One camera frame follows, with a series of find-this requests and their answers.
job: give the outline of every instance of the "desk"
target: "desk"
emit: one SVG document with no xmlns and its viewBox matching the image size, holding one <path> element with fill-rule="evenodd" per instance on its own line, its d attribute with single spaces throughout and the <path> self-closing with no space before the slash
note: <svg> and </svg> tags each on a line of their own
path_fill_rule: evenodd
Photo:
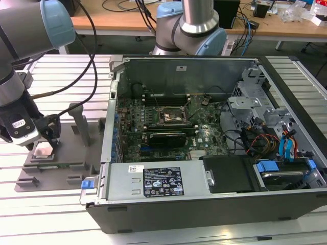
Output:
<svg viewBox="0 0 327 245">
<path fill-rule="evenodd" d="M 138 12 L 110 12 L 102 8 L 103 0 L 81 0 L 84 7 L 90 13 L 99 35 L 121 35 L 121 36 L 153 36 L 145 26 L 141 15 Z M 120 0 L 109 0 L 106 7 L 119 10 L 116 5 Z M 241 0 L 241 8 L 250 0 Z M 134 8 L 134 3 L 124 3 L 126 8 Z M 153 17 L 156 17 L 158 4 L 148 6 Z M 327 28 L 317 27 L 307 20 L 300 22 L 283 23 L 277 15 L 267 14 L 266 18 L 253 17 L 253 12 L 242 9 L 250 20 L 260 23 L 254 39 L 272 41 L 301 41 L 301 42 L 327 42 Z M 79 9 L 72 17 L 74 27 L 79 34 L 92 35 L 93 31 L 89 20 L 84 12 Z M 223 49 L 224 55 L 230 55 L 234 41 L 240 37 L 244 31 L 244 26 L 240 20 L 236 20 L 233 29 L 226 30 L 227 41 Z M 66 48 L 60 50 L 65 54 Z"/>
</svg>

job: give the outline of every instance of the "blue cable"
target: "blue cable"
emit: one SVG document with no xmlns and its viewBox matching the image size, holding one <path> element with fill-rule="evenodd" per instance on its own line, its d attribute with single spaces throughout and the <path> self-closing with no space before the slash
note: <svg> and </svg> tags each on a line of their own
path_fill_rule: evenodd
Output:
<svg viewBox="0 0 327 245">
<path fill-rule="evenodd" d="M 248 34 L 248 36 L 247 36 L 247 39 L 246 39 L 246 44 L 245 44 L 245 47 L 244 47 L 244 49 L 243 49 L 243 52 L 242 52 L 242 54 L 241 54 L 241 56 L 243 56 L 244 54 L 245 54 L 245 51 L 247 50 L 247 48 L 249 47 L 249 41 L 250 41 L 250 36 L 251 36 L 251 25 L 250 25 L 250 22 L 249 22 L 249 20 L 248 19 L 244 19 L 244 20 L 246 20 L 246 22 L 247 22 L 247 25 L 248 25 L 248 28 L 249 28 L 249 34 Z"/>
</svg>

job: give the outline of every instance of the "motherboard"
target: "motherboard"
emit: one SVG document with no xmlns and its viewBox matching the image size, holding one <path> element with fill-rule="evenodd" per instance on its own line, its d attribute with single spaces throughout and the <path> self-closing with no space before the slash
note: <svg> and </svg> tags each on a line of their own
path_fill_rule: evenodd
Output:
<svg viewBox="0 0 327 245">
<path fill-rule="evenodd" d="M 122 162 L 198 160 L 229 153 L 218 124 L 221 103 L 193 95 L 178 104 L 119 99 Z"/>
</svg>

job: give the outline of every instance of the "robotic arm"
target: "robotic arm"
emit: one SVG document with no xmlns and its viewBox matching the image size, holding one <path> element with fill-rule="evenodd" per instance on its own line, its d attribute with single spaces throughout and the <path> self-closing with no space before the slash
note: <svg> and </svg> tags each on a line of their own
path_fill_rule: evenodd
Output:
<svg viewBox="0 0 327 245">
<path fill-rule="evenodd" d="M 0 138 L 29 150 L 41 137 L 53 145 L 59 120 L 50 124 L 51 115 L 39 112 L 11 63 L 72 43 L 73 23 L 57 0 L 13 8 L 0 3 Z"/>
<path fill-rule="evenodd" d="M 213 0 L 182 0 L 158 7 L 154 55 L 217 55 L 227 34 Z"/>
<path fill-rule="evenodd" d="M 226 40 L 218 21 L 213 0 L 160 5 L 153 54 L 217 55 Z M 41 137 L 56 146 L 59 119 L 39 112 L 11 63 L 74 40 L 71 18 L 57 0 L 0 0 L 0 138 L 29 150 Z"/>
</svg>

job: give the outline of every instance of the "warning label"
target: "warning label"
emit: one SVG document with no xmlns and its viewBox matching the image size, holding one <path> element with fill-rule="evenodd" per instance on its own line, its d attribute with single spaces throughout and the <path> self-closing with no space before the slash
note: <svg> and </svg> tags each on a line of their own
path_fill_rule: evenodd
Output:
<svg viewBox="0 0 327 245">
<path fill-rule="evenodd" d="M 184 195 L 180 167 L 143 169 L 143 180 L 147 198 Z"/>
</svg>

